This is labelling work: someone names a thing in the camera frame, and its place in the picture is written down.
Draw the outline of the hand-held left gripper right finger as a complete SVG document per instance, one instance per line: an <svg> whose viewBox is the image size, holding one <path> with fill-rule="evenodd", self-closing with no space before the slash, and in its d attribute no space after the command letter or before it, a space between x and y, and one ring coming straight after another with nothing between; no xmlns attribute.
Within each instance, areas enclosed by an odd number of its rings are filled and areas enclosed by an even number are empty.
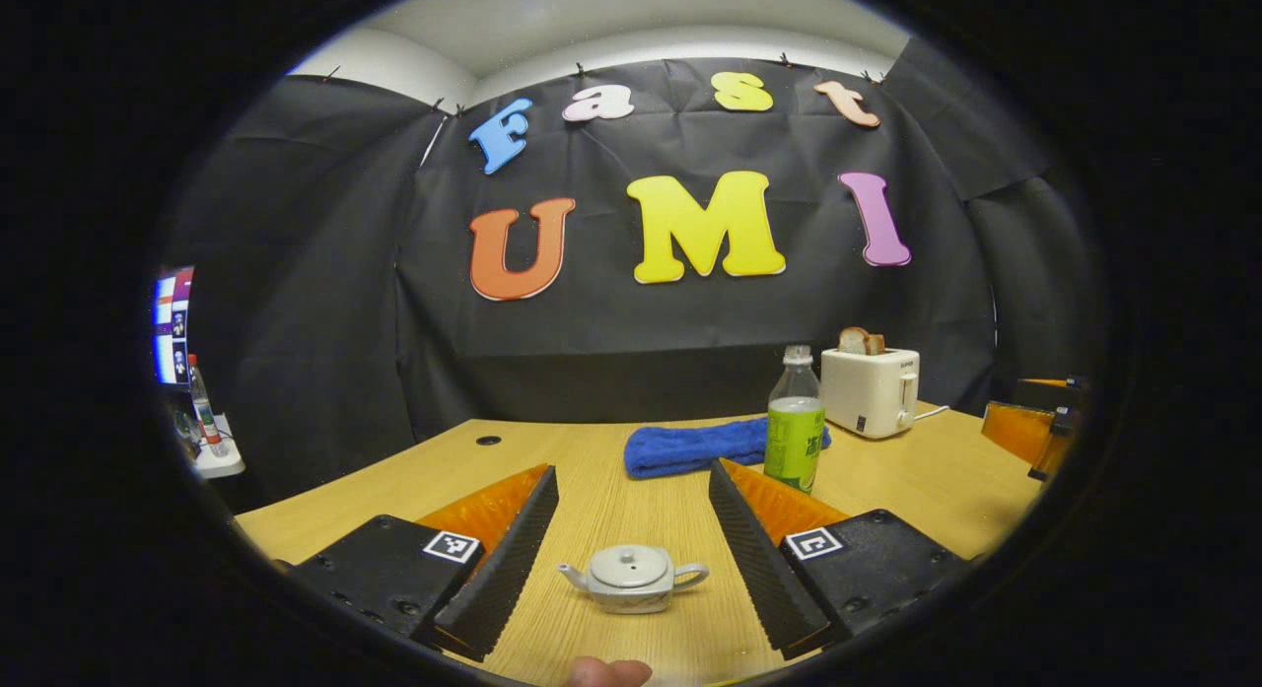
<svg viewBox="0 0 1262 687"><path fill-rule="evenodd" d="M729 458L709 475L740 577L784 658L849 642L972 566L887 509L848 517Z"/></svg>

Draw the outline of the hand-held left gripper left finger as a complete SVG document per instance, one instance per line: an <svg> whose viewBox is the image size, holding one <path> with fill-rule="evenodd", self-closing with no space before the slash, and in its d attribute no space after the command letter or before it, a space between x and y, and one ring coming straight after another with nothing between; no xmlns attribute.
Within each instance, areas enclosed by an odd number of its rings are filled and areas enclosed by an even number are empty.
<svg viewBox="0 0 1262 687"><path fill-rule="evenodd" d="M286 572L410 642L483 660L558 503L555 467L538 465L422 519L374 517Z"/></svg>

